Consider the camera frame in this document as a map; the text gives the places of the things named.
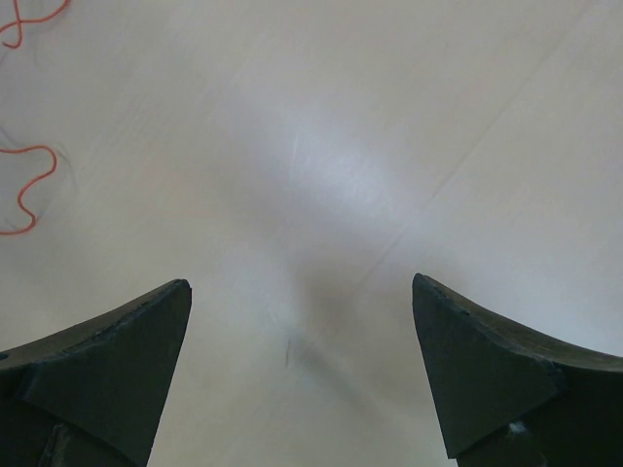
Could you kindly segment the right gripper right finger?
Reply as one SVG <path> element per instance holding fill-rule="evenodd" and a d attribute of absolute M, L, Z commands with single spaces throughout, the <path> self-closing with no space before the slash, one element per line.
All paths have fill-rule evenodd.
<path fill-rule="evenodd" d="M 619 466 L 621 358 L 560 341 L 416 274 L 413 315 L 459 466 Z"/>

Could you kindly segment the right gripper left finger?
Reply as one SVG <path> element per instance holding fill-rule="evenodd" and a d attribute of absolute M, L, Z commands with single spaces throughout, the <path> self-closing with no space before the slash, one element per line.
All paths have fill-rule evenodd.
<path fill-rule="evenodd" d="M 190 312 L 175 279 L 2 351 L 2 465 L 147 465 Z"/>

